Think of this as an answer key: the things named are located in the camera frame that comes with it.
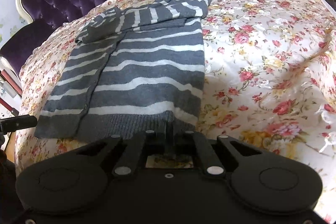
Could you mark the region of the grey white striped sweater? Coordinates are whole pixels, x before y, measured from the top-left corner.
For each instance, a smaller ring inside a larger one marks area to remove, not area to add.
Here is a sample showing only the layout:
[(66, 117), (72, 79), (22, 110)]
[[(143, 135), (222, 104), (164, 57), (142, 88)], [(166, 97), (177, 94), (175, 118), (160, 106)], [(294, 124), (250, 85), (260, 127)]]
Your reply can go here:
[(35, 137), (91, 143), (193, 130), (205, 82), (201, 21), (211, 0), (155, 0), (85, 24)]

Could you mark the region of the white cabinet with stickers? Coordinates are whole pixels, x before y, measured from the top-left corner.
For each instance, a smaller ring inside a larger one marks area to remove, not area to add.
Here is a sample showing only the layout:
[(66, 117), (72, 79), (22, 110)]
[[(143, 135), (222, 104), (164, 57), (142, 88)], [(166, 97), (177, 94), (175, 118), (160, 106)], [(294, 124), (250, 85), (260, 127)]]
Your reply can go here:
[(24, 60), (14, 39), (26, 24), (17, 11), (15, 0), (1, 0), (1, 69), (6, 69), (18, 86), (18, 73)]

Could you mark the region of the floral bed sheet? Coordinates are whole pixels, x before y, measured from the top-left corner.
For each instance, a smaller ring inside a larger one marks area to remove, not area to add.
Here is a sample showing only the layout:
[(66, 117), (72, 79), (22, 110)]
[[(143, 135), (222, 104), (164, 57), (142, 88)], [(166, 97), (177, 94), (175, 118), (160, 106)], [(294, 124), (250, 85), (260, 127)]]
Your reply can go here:
[[(39, 115), (84, 23), (107, 0), (34, 47), (20, 72), (21, 114)], [(323, 180), (315, 208), (335, 221), (335, 12), (324, 0), (212, 0), (202, 20), (206, 80), (198, 129), (298, 160)]]

